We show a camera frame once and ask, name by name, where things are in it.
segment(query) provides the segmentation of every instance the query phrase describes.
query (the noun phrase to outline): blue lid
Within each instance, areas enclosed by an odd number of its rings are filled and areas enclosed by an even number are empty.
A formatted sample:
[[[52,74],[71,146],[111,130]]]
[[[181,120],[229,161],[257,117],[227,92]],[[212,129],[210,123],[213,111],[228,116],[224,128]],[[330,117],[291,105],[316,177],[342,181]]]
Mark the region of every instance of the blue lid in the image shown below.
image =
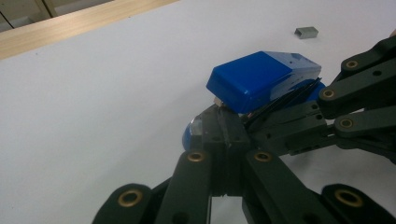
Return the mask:
[[[247,113],[319,72],[300,54],[260,51],[215,67],[206,87],[236,113]]]

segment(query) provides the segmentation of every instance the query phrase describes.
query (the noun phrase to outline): wooden edge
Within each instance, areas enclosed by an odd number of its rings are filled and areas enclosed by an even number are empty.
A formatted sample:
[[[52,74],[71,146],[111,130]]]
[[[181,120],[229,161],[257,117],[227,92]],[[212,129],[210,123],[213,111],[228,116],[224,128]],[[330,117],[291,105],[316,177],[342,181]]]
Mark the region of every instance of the wooden edge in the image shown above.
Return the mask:
[[[115,0],[0,33],[0,60],[178,0]]]

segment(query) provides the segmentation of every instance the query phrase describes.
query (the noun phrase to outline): screw hole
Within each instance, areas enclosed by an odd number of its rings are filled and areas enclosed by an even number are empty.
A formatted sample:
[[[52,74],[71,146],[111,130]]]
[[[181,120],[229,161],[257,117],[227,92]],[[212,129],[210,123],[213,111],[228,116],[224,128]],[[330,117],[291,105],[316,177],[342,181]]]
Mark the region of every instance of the screw hole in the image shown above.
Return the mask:
[[[130,189],[123,192],[119,197],[119,205],[122,207],[132,207],[140,203],[143,193],[137,189]]]
[[[351,207],[363,206],[363,200],[361,199],[361,196],[352,191],[349,191],[347,189],[338,189],[334,194],[335,198],[341,203],[344,203]]]
[[[374,71],[373,72],[373,76],[375,76],[375,77],[379,77],[379,76],[381,76],[382,75],[382,72],[381,71]]]
[[[187,213],[176,213],[172,217],[172,222],[174,224],[187,224],[189,223],[190,216]]]

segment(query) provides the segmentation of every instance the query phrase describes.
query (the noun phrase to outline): white tabletop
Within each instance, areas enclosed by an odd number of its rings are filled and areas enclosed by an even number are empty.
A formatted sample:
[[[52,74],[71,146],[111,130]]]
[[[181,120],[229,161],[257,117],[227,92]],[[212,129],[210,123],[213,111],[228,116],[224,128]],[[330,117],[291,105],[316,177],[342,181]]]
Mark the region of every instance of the white tabletop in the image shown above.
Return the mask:
[[[91,223],[128,183],[172,175],[187,123],[212,104],[214,66],[259,50],[340,62],[396,28],[396,1],[183,0],[0,61],[0,223]],[[299,39],[297,27],[317,38]],[[358,188],[396,216],[396,166],[327,147],[282,159],[312,190]],[[212,223],[247,223],[239,198]]]

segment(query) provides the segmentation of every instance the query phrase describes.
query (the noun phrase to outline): gray metal piece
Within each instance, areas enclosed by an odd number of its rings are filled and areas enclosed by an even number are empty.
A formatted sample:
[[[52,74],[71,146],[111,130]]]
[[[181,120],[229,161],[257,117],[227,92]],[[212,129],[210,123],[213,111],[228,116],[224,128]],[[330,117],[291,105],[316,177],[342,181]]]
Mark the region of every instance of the gray metal piece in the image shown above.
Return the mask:
[[[300,39],[315,38],[318,35],[318,30],[313,26],[301,27],[297,28],[294,34]]]

